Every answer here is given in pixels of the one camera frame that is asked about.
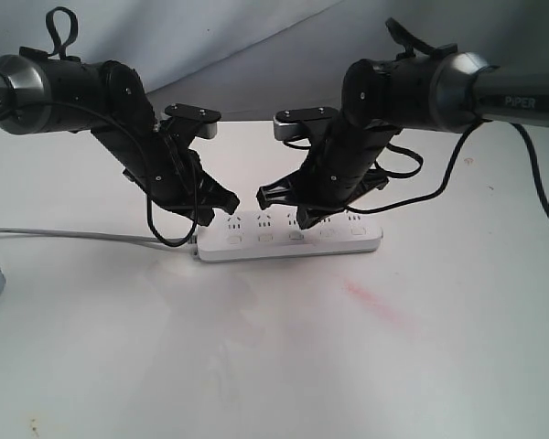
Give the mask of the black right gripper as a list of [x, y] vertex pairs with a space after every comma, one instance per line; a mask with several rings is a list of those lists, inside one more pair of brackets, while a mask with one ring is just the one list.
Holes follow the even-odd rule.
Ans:
[[336, 116], [307, 154], [297, 176], [285, 176], [258, 188], [258, 206], [260, 210], [273, 205], [297, 207], [298, 228], [312, 229], [345, 211], [335, 208], [388, 184], [385, 172], [371, 168], [388, 144], [388, 125], [363, 129]]

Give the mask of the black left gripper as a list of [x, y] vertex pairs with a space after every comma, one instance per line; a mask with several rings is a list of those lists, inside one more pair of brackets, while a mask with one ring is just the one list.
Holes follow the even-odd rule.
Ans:
[[190, 149], [196, 131], [193, 124], [169, 117], [118, 116], [91, 134], [152, 203], [207, 227], [213, 209], [232, 215], [239, 199], [203, 170], [198, 153]]

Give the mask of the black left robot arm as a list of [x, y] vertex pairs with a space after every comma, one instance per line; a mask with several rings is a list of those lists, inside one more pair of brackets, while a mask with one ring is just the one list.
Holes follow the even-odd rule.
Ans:
[[161, 119], [136, 71], [121, 62], [51, 59], [21, 48], [0, 57], [0, 128], [14, 135], [87, 131], [123, 166], [147, 200], [208, 226], [239, 199], [202, 167], [191, 149], [217, 133], [221, 113], [170, 104]]

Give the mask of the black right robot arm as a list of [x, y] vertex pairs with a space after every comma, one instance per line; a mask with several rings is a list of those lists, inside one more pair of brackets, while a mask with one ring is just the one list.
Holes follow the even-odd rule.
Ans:
[[389, 183], [377, 159], [402, 130], [468, 134], [486, 121], [549, 127], [549, 73], [497, 68], [469, 52], [361, 59], [344, 76], [339, 108], [274, 116], [276, 140], [309, 148], [296, 171], [259, 187], [258, 205], [294, 207], [310, 229]]

